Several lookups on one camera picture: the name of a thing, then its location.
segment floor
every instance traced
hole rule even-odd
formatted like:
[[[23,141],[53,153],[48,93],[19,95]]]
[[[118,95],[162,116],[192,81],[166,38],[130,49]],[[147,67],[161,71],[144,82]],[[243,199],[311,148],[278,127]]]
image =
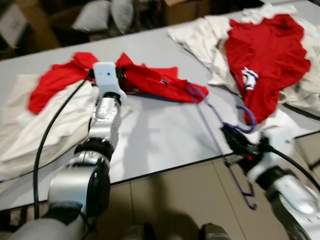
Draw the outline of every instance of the floor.
[[[292,158],[307,168],[305,161],[319,160],[319,146],[320,133],[302,137],[296,141]],[[242,186],[247,186],[240,169],[233,169]],[[320,177],[320,166],[315,173]],[[86,239],[119,240],[129,226],[149,222],[158,240],[196,240],[198,229],[206,223],[222,226],[232,240],[289,240],[263,191],[257,185],[254,189],[256,197],[250,202],[257,204],[256,211],[246,206],[221,159],[116,185],[111,189],[109,208]],[[9,235],[1,233],[0,240]]]

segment wire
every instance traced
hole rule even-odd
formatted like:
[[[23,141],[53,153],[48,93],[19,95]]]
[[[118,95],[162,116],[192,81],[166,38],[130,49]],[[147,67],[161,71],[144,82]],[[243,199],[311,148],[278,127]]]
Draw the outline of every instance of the wire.
[[[40,217],[40,209],[39,209],[39,190],[38,190],[38,171],[39,171],[39,162],[40,162],[40,156],[42,149],[45,145],[45,141],[47,139],[47,136],[49,134],[49,131],[56,121],[57,117],[59,114],[62,112],[62,110],[65,108],[67,103],[70,101],[70,99],[76,94],[76,92],[85,84],[85,82],[89,79],[90,77],[87,76],[80,84],[79,86],[71,93],[71,95],[64,101],[64,103],[61,105],[59,110],[55,113],[53,116],[52,120],[50,121],[49,125],[46,127],[46,130],[42,136],[40,145],[38,147],[38,150],[36,152],[35,156],[35,161],[34,161],[34,167],[33,167],[33,201],[34,201],[34,219],[38,219]]]
[[[319,191],[320,193],[320,185],[318,184],[318,182],[314,179],[314,177],[307,172],[302,166],[300,166],[297,162],[295,162],[292,158],[288,157],[287,155],[283,154],[282,152],[276,150],[275,148],[273,148],[270,145],[264,145],[264,147],[274,153],[277,154],[278,156],[280,156],[281,158],[283,158],[284,160],[288,161],[289,163],[291,163],[294,167],[296,167],[297,169],[300,170],[300,172],[302,172],[312,183],[313,185],[316,187],[316,189]]]

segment beige garment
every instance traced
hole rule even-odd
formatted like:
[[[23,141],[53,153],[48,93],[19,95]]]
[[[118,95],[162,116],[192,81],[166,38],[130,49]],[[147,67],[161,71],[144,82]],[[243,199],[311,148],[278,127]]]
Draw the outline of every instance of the beige garment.
[[[22,130],[17,116],[27,108],[29,95],[38,84],[37,75],[19,75],[7,103],[2,109],[0,126],[0,153],[4,152],[15,141]],[[61,138],[57,145],[44,149],[41,153],[39,167],[43,167],[68,151],[72,146],[83,140],[88,134],[89,119],[82,124],[72,135]],[[11,178],[19,177],[33,170],[36,154],[25,155],[14,161],[0,162],[0,175]],[[0,183],[0,194],[10,187],[17,179]]]

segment cardboard box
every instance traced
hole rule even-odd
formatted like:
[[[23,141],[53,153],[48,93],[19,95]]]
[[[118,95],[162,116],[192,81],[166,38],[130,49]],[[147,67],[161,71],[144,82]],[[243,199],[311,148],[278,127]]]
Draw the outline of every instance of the cardboard box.
[[[164,22],[180,24],[211,13],[212,0],[163,0]]]
[[[34,41],[40,51],[60,48],[60,43],[50,27],[48,16],[39,0],[14,0],[28,21]]]

